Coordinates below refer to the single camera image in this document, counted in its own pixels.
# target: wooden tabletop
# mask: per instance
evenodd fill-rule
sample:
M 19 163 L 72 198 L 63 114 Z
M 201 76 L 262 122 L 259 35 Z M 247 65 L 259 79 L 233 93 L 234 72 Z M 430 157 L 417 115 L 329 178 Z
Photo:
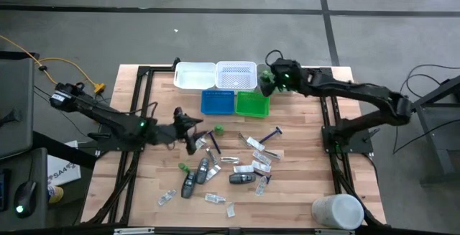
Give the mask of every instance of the wooden tabletop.
M 120 65 L 111 99 L 111 106 L 115 109 L 129 111 L 137 68 L 138 65 Z M 332 72 L 336 79 L 353 80 L 349 67 L 332 67 Z M 141 92 L 139 107 L 142 106 L 142 98 Z M 361 115 L 357 101 L 338 100 L 342 117 Z M 182 143 L 176 143 L 173 150 L 167 150 L 164 145 L 146 146 L 139 161 L 130 226 L 321 227 L 311 216 L 311 204 L 317 198 L 334 194 L 334 185 L 329 158 L 323 152 L 320 133 L 323 118 L 319 98 L 276 93 L 270 98 L 270 116 L 264 119 L 238 115 L 205 116 L 200 112 L 201 95 L 179 93 L 173 85 L 173 73 L 155 73 L 150 101 L 159 103 L 155 111 L 159 123 L 171 123 L 174 108 L 181 106 L 189 116 L 204 119 L 198 125 L 198 131 L 210 130 L 221 124 L 225 132 L 222 137 L 216 137 L 216 141 L 222 155 L 218 155 L 212 142 L 208 141 L 211 150 L 219 157 L 239 157 L 245 165 L 255 160 L 252 156 L 254 150 L 243 144 L 238 132 L 259 140 L 280 126 L 283 134 L 267 140 L 264 145 L 281 154 L 282 159 L 273 160 L 272 179 L 262 196 L 255 194 L 259 178 L 255 183 L 231 185 L 229 175 L 233 173 L 233 165 L 221 163 L 222 170 L 214 178 L 204 185 L 196 184 L 192 198 L 184 199 L 180 197 L 180 188 L 185 173 L 179 170 L 178 163 L 184 162 L 191 169 L 196 169 L 206 153 L 200 150 L 188 155 Z M 93 217 L 114 189 L 120 154 L 109 152 L 97 161 L 82 221 Z M 384 223 L 373 167 L 362 155 L 350 155 L 349 158 L 356 192 L 375 217 Z M 170 189 L 176 189 L 178 194 L 164 206 L 158 206 L 157 200 Z M 227 202 L 225 205 L 206 202 L 206 193 L 221 195 Z M 121 195 L 118 218 L 124 195 Z M 235 202 L 236 216 L 233 218 L 226 215 L 230 202 Z

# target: gray floor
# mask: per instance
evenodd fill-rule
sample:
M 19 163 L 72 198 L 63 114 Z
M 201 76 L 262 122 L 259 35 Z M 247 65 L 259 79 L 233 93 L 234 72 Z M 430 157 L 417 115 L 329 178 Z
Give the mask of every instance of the gray floor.
M 139 6 L 174 8 L 320 9 L 320 0 L 0 0 L 4 4 L 75 6 Z M 335 10 L 458 11 L 460 0 L 328 0 Z M 360 82 L 399 90 L 408 71 L 423 63 L 460 66 L 460 17 L 331 17 L 340 65 L 351 66 Z M 64 57 L 80 64 L 113 91 L 122 63 L 251 60 L 262 63 L 272 49 L 304 65 L 331 65 L 322 16 L 261 14 L 124 14 L 0 11 L 0 33 L 38 52 L 42 57 Z M 15 50 L 0 42 L 0 50 Z M 49 63 L 58 81 L 74 83 L 82 76 L 65 63 Z M 443 81 L 460 70 L 425 68 Z M 53 85 L 36 72 L 37 86 L 52 92 Z M 425 78 L 411 82 L 425 94 L 436 84 Z M 367 113 L 373 108 L 362 104 Z M 34 128 L 60 141 L 86 141 L 58 112 L 36 97 Z M 98 126 L 78 114 L 69 117 L 84 132 Z M 421 134 L 417 117 L 400 128 L 400 144 Z M 380 192 L 387 222 L 394 227 L 460 233 L 458 186 L 423 189 L 419 180 L 439 173 L 426 141 L 419 139 L 392 156 L 395 129 L 382 126 L 372 142 Z M 83 197 L 82 190 L 71 192 Z M 77 203 L 57 211 L 51 223 L 69 224 Z

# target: blue basket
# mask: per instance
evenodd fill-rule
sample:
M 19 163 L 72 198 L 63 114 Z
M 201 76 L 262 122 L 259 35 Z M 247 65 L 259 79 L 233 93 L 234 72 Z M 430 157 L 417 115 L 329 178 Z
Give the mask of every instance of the blue basket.
M 209 115 L 230 115 L 235 112 L 235 92 L 202 91 L 201 113 Z

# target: computer mouse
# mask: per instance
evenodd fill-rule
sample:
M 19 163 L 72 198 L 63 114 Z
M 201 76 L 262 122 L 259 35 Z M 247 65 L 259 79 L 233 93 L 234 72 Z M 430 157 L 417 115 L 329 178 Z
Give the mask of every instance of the computer mouse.
M 19 218 L 29 217 L 37 205 L 35 188 L 37 183 L 27 181 L 19 185 L 14 194 L 14 212 Z

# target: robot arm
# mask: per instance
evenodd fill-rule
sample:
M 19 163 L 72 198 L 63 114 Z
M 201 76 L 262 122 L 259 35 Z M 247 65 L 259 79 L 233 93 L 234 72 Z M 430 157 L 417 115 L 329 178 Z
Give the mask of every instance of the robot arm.
M 203 120 L 187 116 L 178 107 L 174 110 L 173 124 L 157 125 L 157 120 L 154 118 L 137 116 L 135 112 L 120 112 L 99 103 L 86 94 L 83 88 L 82 83 L 77 85 L 59 83 L 50 98 L 50 103 L 52 107 L 61 111 L 80 112 L 110 129 L 108 134 L 92 134 L 91 138 L 102 144 L 110 144 L 112 148 L 115 142 L 115 148 L 121 147 L 123 150 L 140 149 L 146 143 L 170 144 L 175 140 L 184 139 L 188 154 L 195 153 L 195 142 L 188 135 L 188 130 Z
M 410 121 L 411 102 L 400 93 L 386 87 L 370 83 L 355 84 L 339 81 L 322 73 L 320 69 L 301 68 L 295 60 L 278 58 L 269 65 L 273 80 L 262 79 L 261 90 L 264 96 L 270 96 L 275 88 L 280 91 L 295 91 L 306 96 L 341 96 L 365 101 L 379 110 L 357 117 L 342 119 L 331 130 L 330 139 L 339 144 L 348 144 L 349 139 L 361 130 L 380 124 L 399 126 Z

